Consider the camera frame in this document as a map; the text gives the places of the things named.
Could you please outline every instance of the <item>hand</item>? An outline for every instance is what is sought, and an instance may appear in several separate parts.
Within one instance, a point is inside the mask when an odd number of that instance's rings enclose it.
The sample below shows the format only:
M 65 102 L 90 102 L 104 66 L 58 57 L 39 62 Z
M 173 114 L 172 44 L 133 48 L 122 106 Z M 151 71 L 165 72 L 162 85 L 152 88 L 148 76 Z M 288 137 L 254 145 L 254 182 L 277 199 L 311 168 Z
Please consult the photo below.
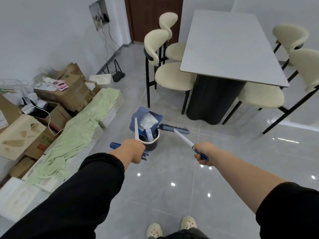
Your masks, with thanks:
M 194 157 L 197 159 L 197 161 L 200 164 L 207 165 L 207 166 L 214 166 L 212 161 L 213 161 L 214 156 L 216 156 L 216 153 L 218 152 L 217 147 L 215 147 L 210 142 L 203 142 L 203 143 L 195 143 L 194 149 L 196 149 L 196 150 L 198 150 L 198 152 L 201 152 L 201 153 L 208 156 L 209 161 L 206 161 L 206 160 L 201 159 L 200 154 L 195 153 Z
M 140 163 L 142 159 L 143 152 L 145 150 L 145 145 L 141 143 L 139 140 L 135 139 L 126 139 L 122 145 L 122 148 L 130 150 L 132 154 L 132 163 Z

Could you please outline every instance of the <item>light green fabric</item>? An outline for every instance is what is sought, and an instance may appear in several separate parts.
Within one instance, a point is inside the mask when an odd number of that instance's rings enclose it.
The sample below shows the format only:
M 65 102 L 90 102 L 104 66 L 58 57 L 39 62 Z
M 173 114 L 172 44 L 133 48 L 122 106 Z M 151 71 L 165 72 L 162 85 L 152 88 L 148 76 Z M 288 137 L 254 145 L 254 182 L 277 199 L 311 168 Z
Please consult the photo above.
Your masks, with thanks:
M 68 173 L 68 160 L 89 145 L 99 121 L 111 110 L 120 94 L 118 89 L 101 89 L 86 108 L 66 123 L 54 148 L 49 151 L 46 160 L 35 168 L 27 182 L 37 184 L 44 178 L 64 178 Z

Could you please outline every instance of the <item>white bucket rim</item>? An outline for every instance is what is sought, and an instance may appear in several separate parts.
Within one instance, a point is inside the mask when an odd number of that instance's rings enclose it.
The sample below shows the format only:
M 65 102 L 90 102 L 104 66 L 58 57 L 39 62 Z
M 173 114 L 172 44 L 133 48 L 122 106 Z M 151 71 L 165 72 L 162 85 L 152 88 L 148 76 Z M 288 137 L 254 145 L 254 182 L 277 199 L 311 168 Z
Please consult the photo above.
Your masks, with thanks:
M 140 140 L 141 141 L 141 143 L 142 144 L 152 144 L 152 143 L 155 143 L 157 140 L 158 140 L 158 138 L 160 137 L 160 130 L 157 128 L 157 130 L 158 130 L 158 132 L 159 132 L 159 134 L 158 134 L 158 136 L 157 136 L 157 138 L 155 138 L 153 141 L 151 141 L 151 142 L 144 142 L 144 141 L 142 141 L 142 140 Z

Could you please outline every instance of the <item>bucket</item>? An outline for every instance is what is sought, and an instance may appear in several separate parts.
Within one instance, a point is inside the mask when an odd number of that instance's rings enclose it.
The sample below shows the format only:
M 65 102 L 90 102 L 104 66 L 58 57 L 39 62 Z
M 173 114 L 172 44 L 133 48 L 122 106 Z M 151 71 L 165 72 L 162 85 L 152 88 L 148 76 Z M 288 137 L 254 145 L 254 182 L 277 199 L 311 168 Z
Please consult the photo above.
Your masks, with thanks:
M 153 151 L 157 147 L 157 141 L 158 141 L 158 138 L 160 137 L 160 131 L 156 129 L 155 132 L 156 132 L 156 138 L 154 138 L 154 140 L 151 142 L 149 142 L 147 138 L 141 135 L 138 135 L 140 141 L 142 142 L 142 144 L 145 145 L 145 148 L 147 151 Z

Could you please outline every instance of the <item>brown door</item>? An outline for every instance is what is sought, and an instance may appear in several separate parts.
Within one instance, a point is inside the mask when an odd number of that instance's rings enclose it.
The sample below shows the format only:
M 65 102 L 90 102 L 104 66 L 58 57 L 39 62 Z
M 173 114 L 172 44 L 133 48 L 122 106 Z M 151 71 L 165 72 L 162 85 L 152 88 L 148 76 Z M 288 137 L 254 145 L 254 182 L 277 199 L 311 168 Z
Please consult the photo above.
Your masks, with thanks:
M 144 42 L 145 35 L 159 28 L 159 18 L 165 12 L 174 12 L 178 21 L 171 27 L 173 36 L 170 43 L 178 42 L 181 26 L 183 0 L 125 0 L 133 41 Z

